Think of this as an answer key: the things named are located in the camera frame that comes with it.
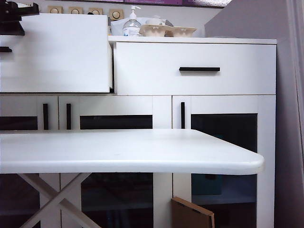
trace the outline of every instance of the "cabinet drawer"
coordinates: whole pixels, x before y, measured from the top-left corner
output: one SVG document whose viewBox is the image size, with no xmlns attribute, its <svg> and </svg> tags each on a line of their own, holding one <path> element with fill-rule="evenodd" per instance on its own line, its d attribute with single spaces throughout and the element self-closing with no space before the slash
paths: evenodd
<svg viewBox="0 0 304 228">
<path fill-rule="evenodd" d="M 1 36 L 0 92 L 109 92 L 107 17 L 40 14 L 22 18 L 25 36 Z"/>
<path fill-rule="evenodd" d="M 117 43 L 117 93 L 275 94 L 275 48 L 250 44 Z"/>
</svg>

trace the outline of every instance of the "clear plastic bottle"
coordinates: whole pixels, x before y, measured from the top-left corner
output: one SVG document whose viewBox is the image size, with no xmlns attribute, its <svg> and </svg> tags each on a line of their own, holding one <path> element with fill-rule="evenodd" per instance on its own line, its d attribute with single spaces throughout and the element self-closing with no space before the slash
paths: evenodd
<svg viewBox="0 0 304 228">
<path fill-rule="evenodd" d="M 131 6 L 130 19 L 123 25 L 123 35 L 128 37 L 139 37 L 141 34 L 139 30 L 141 29 L 141 23 L 137 21 L 137 16 L 135 14 L 135 8 L 140 9 L 138 6 Z"/>
</svg>

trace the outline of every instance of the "dark glass panel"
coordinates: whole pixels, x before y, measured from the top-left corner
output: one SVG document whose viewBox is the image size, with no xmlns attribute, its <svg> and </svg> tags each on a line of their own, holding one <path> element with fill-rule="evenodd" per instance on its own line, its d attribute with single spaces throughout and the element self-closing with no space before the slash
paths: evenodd
<svg viewBox="0 0 304 228">
<path fill-rule="evenodd" d="M 92 173 L 81 199 L 82 211 L 103 228 L 153 228 L 152 173 Z"/>
<path fill-rule="evenodd" d="M 151 129 L 152 115 L 80 116 L 80 129 Z"/>
<path fill-rule="evenodd" d="M 1 116 L 0 130 L 37 130 L 36 116 Z"/>
<path fill-rule="evenodd" d="M 191 128 L 257 152 L 257 114 L 193 114 Z M 215 213 L 217 228 L 256 227 L 256 175 L 192 174 L 192 202 Z"/>
<path fill-rule="evenodd" d="M 0 175 L 0 227 L 19 228 L 39 208 L 38 191 L 17 174 Z"/>
</svg>

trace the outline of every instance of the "black drawer handle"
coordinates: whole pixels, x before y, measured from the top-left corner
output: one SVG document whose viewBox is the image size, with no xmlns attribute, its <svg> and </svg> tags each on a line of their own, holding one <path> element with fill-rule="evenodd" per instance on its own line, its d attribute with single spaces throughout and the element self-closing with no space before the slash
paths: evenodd
<svg viewBox="0 0 304 228">
<path fill-rule="evenodd" d="M 12 50 L 9 47 L 0 47 L 0 52 L 12 52 Z"/>
<path fill-rule="evenodd" d="M 180 67 L 180 71 L 220 71 L 220 67 Z"/>
<path fill-rule="evenodd" d="M 48 105 L 43 104 L 43 130 L 48 130 Z"/>
<path fill-rule="evenodd" d="M 185 102 L 180 104 L 181 129 L 185 129 Z"/>
<path fill-rule="evenodd" d="M 71 130 L 71 104 L 66 106 L 66 129 Z"/>
</svg>

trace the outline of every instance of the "crossed table legs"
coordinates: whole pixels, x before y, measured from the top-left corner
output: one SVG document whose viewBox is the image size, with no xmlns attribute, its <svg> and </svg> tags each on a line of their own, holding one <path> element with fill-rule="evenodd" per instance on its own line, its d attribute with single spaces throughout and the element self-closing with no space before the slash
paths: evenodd
<svg viewBox="0 0 304 228">
<path fill-rule="evenodd" d="M 73 178 L 61 191 L 57 192 L 36 174 L 19 174 L 19 176 L 29 183 L 33 188 L 49 199 L 39 211 L 37 211 L 20 228 L 32 228 L 47 213 L 48 209 L 58 205 L 67 212 L 83 228 L 101 228 L 88 216 L 81 212 L 76 206 L 70 203 L 65 197 L 76 185 L 84 181 L 91 173 L 80 173 Z"/>
</svg>

